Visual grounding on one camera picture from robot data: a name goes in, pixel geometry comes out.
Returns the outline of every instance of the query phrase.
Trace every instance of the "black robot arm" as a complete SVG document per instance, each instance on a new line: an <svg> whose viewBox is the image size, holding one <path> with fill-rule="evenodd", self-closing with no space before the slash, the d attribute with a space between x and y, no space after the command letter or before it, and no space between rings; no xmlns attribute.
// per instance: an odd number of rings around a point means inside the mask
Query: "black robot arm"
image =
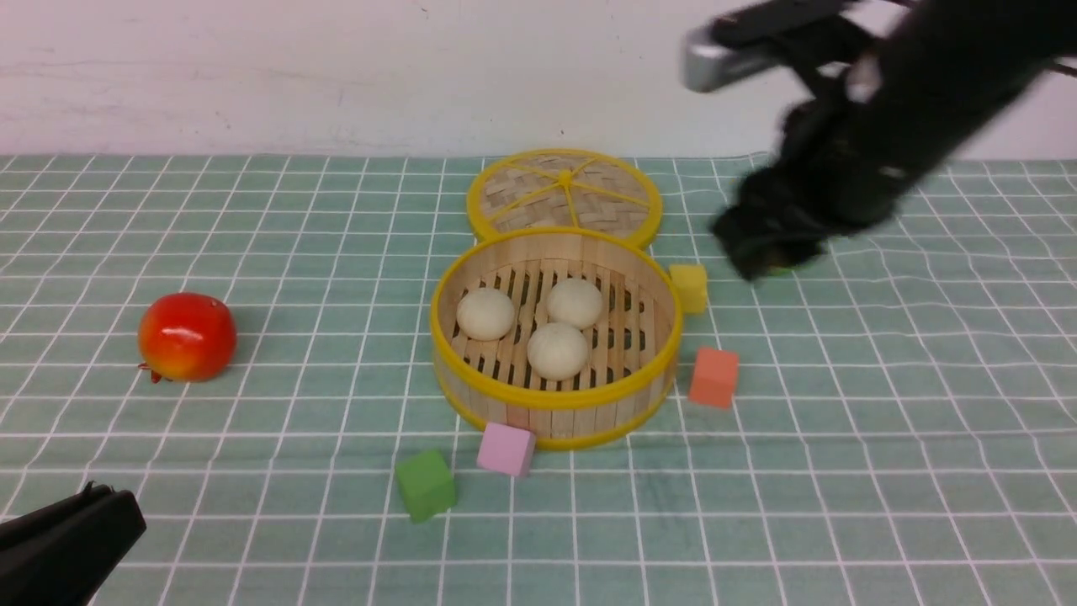
<svg viewBox="0 0 1077 606"><path fill-rule="evenodd" d="M745 280L889 220L900 197L1077 55L1074 0L921 0L878 38L848 0L770 0L688 34L682 77L710 93L791 67L812 98L782 125L777 159L741 181L711 229ZM837 75L820 68L838 64Z"/></svg>

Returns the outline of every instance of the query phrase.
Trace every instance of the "table surface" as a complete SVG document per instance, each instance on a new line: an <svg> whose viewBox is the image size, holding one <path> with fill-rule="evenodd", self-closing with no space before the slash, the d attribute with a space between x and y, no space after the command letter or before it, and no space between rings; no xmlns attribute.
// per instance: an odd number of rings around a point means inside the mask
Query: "table surface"
<svg viewBox="0 0 1077 606"><path fill-rule="evenodd" d="M1077 161L949 165L753 288L705 224L765 156L633 159L710 310L653 421L513 481L426 308L492 159L0 157L3 515L135 492L98 606L1077 604ZM178 290L235 313L209 383L136 368ZM685 401L704 346L741 356L730 412ZM412 525L391 469L432 448L460 502Z"/></svg>

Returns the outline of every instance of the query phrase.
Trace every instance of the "orange cube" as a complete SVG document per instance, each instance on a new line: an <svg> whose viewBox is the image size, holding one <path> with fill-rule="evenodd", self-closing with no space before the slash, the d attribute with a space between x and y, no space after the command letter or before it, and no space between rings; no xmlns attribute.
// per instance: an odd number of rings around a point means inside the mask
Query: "orange cube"
<svg viewBox="0 0 1077 606"><path fill-rule="evenodd" d="M736 352L700 348L691 372L688 400L704 407L732 407L740 357Z"/></svg>

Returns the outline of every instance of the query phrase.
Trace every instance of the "apple stem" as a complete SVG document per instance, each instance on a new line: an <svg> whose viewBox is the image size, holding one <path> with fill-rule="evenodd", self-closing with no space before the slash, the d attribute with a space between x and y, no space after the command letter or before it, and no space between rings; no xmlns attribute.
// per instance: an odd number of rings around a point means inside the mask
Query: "apple stem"
<svg viewBox="0 0 1077 606"><path fill-rule="evenodd" d="M138 366L138 368L140 370L149 370L150 371L150 383L160 383L160 375L158 375L157 371L151 369L150 365L148 365L145 363L142 363L141 365Z"/></svg>

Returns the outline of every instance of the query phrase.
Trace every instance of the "bamboo steamer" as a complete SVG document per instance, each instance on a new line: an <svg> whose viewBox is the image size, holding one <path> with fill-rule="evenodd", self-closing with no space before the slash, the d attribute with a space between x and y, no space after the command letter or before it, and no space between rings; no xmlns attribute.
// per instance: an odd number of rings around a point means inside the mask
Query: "bamboo steamer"
<svg viewBox="0 0 1077 606"><path fill-rule="evenodd" d="M549 382L527 362L532 333L547 322L558 280L582 277L609 301L584 332L591 356L571 380ZM472 288L506 293L515 330L492 342L460 332L456 310ZM535 435L535 447L575 450L616 440L658 411L676 377L681 300L665 270L639 246L576 226L534 226L495 235L445 272L431 305L434 370L452 408L479 431L488 422Z"/></svg>

